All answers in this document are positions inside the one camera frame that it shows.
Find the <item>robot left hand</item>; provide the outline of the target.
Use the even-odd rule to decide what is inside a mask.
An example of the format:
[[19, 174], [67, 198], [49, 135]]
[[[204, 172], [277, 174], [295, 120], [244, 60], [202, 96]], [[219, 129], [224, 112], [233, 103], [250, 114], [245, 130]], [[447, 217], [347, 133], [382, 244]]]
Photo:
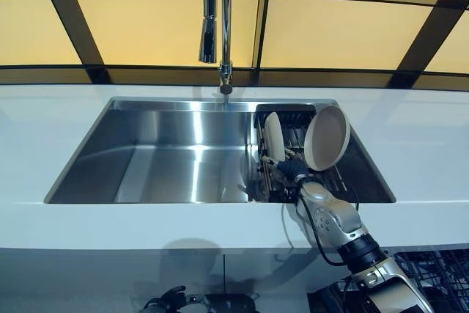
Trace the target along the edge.
[[139, 311], [177, 313], [186, 306], [204, 301], [204, 295], [187, 295], [185, 291], [186, 286], [184, 285], [173, 287], [162, 296], [149, 299]]

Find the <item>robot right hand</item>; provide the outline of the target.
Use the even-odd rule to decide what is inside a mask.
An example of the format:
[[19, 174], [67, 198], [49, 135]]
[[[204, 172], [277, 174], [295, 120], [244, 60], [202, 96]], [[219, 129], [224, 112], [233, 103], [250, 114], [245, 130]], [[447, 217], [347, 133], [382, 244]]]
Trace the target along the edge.
[[301, 155], [289, 149], [286, 149], [286, 152], [282, 161], [268, 155], [261, 157], [261, 164], [267, 168], [270, 179], [277, 183], [297, 183], [298, 180], [308, 177], [309, 166]]

